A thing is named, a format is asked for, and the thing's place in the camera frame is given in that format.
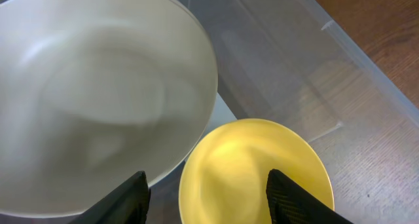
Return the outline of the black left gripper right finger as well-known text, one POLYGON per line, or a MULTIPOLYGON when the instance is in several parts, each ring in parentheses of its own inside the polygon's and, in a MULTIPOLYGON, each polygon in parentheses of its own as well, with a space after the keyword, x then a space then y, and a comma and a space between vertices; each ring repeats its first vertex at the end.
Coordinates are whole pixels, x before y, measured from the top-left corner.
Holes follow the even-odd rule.
POLYGON ((266 196, 275 224, 351 224, 277 169, 269 171, 266 196))

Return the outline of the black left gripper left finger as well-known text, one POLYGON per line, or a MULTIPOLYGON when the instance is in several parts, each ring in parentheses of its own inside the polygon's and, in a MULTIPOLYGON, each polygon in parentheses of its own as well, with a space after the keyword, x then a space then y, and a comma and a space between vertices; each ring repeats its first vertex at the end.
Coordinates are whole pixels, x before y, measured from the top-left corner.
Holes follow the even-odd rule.
POLYGON ((70 224, 145 224, 151 190, 138 171, 70 224))

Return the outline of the yellow small bowl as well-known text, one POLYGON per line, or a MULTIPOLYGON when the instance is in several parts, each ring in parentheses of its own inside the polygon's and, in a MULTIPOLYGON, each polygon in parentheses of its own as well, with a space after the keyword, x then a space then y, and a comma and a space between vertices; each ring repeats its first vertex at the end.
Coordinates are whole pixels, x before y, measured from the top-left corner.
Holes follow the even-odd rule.
POLYGON ((179 212, 184 224, 270 223, 269 171, 277 169, 329 208, 327 171, 294 131, 264 119, 241 119, 207 134, 184 166, 179 212))

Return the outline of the beige large bowl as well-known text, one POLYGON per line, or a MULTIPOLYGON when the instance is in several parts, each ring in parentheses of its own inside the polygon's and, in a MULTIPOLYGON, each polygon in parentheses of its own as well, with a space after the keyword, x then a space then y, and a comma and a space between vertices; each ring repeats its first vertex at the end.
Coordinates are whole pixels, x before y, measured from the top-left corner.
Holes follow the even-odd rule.
POLYGON ((132 174, 167 176, 217 95, 208 34, 177 0, 1 4, 1 212, 84 212, 132 174))

